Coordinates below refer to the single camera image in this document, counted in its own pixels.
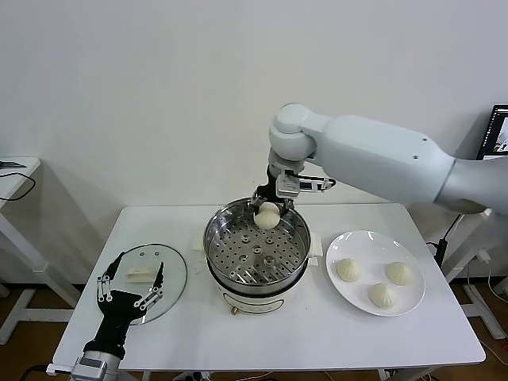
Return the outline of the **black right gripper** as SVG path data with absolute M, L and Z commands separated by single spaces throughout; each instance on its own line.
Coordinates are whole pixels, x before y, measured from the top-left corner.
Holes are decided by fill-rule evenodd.
M 280 198 L 276 194 L 276 177 L 274 177 L 269 167 L 267 167 L 267 183 L 259 185 L 251 197 L 251 209 L 254 214 L 260 212 L 260 207 L 264 202 L 279 204 L 280 217 L 285 216 L 289 211 L 294 210 L 294 200 L 289 198 Z

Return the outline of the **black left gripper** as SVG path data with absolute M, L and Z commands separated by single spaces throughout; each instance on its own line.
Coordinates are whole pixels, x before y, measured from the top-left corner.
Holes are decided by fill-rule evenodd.
M 97 278 L 98 307 L 103 317 L 94 339 L 85 344 L 84 352 L 125 352 L 124 344 L 131 322 L 142 318 L 164 295 L 164 263 L 160 264 L 154 283 L 143 297 L 125 291 L 111 291 L 110 284 L 124 255 L 121 252 Z

